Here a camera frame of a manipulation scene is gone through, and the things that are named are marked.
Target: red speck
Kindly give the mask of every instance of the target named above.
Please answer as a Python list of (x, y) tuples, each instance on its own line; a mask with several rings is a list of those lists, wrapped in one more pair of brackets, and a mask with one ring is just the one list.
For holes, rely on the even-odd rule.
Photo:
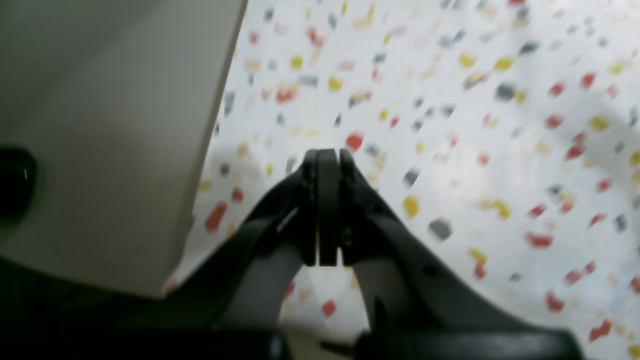
[(584, 131), (573, 137), (573, 142), (575, 142), (578, 145), (584, 145), (584, 142), (586, 140), (587, 140), (587, 133)]
[(292, 281), (289, 284), (289, 287), (287, 288), (287, 292), (284, 293), (284, 298), (286, 299), (287, 297), (291, 296), (291, 294), (293, 294), (293, 291), (296, 289), (296, 283), (294, 281)]
[(569, 211), (571, 211), (571, 209), (573, 209), (573, 203), (565, 201), (562, 203), (562, 206), (560, 207), (560, 212), (563, 214), (566, 214)]
[(242, 202), (244, 200), (244, 193), (242, 189), (235, 188), (234, 192), (231, 194), (231, 201), (233, 202)]
[(582, 153), (584, 152), (584, 146), (582, 144), (577, 144), (571, 147), (571, 149), (569, 149), (566, 152), (566, 155), (564, 156), (565, 160), (573, 160), (575, 158), (577, 158), (578, 156), (582, 155)]
[(474, 275), (478, 278), (478, 279), (482, 279), (485, 277), (486, 275), (486, 270), (484, 269), (484, 267), (480, 264), (476, 265), (476, 269), (474, 270)]
[(603, 221), (607, 218), (607, 214), (596, 214), (589, 223), (588, 227), (594, 226), (597, 222)]
[(551, 235), (527, 233), (527, 241), (529, 241), (529, 243), (533, 247), (545, 249), (551, 246), (551, 243), (554, 241), (554, 238)]
[(566, 274), (564, 277), (564, 282), (566, 282), (569, 286), (575, 284), (582, 278), (582, 274), (578, 270), (571, 270), (569, 274)]
[(222, 217), (225, 216), (225, 212), (227, 212), (227, 203), (221, 201), (216, 208), (213, 209), (211, 215), (209, 215), (207, 221), (204, 223), (205, 228), (207, 228), (208, 231), (218, 230)]
[(594, 327), (591, 330), (589, 333), (589, 342), (592, 343), (603, 336), (607, 336), (609, 335), (609, 332), (611, 332), (611, 322), (605, 319), (602, 322), (602, 325)]
[(529, 210), (529, 216), (532, 218), (537, 218), (538, 216), (542, 215), (542, 213), (544, 213), (545, 210), (547, 210), (547, 206), (544, 204), (540, 204), (535, 208)]
[(593, 80), (595, 80), (595, 78), (596, 78), (596, 73), (590, 72), (582, 77), (582, 81), (580, 82), (580, 85), (583, 88), (588, 89), (591, 87), (591, 84), (593, 84)]
[(338, 69), (339, 70), (351, 71), (351, 70), (353, 70), (353, 68), (355, 66), (356, 65), (355, 65), (355, 63), (353, 63), (353, 61), (343, 61), (343, 62), (338, 64)]
[(322, 305), (322, 312), (324, 313), (324, 316), (327, 318), (333, 315), (333, 313), (335, 312), (335, 309), (336, 309), (336, 305), (333, 300), (329, 300), (325, 302), (324, 305)]
[(604, 179), (598, 183), (596, 191), (601, 193), (607, 191), (611, 187), (611, 179)]
[(364, 139), (364, 136), (362, 136), (362, 134), (353, 133), (349, 135), (349, 137), (347, 138), (346, 145), (349, 148), (349, 150), (356, 152), (362, 145), (363, 139)]
[(252, 43), (253, 45), (258, 44), (259, 40), (260, 40), (260, 35), (258, 35), (258, 33), (256, 33), (255, 31), (252, 31), (249, 34), (249, 42)]
[(607, 88), (607, 93), (615, 99), (618, 96), (618, 87), (616, 85), (611, 85)]
[(555, 129), (562, 124), (562, 121), (564, 121), (563, 118), (557, 115), (551, 115), (545, 120), (545, 125), (549, 129)]
[(553, 290), (547, 291), (547, 307), (551, 311), (560, 312), (564, 308), (564, 301), (556, 298)]
[(482, 166), (486, 166), (486, 164), (489, 163), (489, 155), (485, 153), (478, 155), (478, 163)]
[(584, 271), (587, 274), (590, 274), (590, 273), (594, 272), (595, 270), (596, 270), (596, 262), (595, 261), (592, 261), (592, 262), (588, 263), (587, 266), (584, 267)]
[(549, 90), (549, 94), (553, 97), (559, 96), (562, 92), (564, 92), (563, 83), (557, 83), (554, 86), (552, 86), (551, 89)]
[(280, 104), (291, 101), (298, 94), (295, 90), (279, 90), (276, 95), (276, 101)]
[(631, 285), (631, 288), (636, 294), (640, 295), (640, 277), (635, 276), (633, 279), (631, 279), (631, 283), (629, 285)]

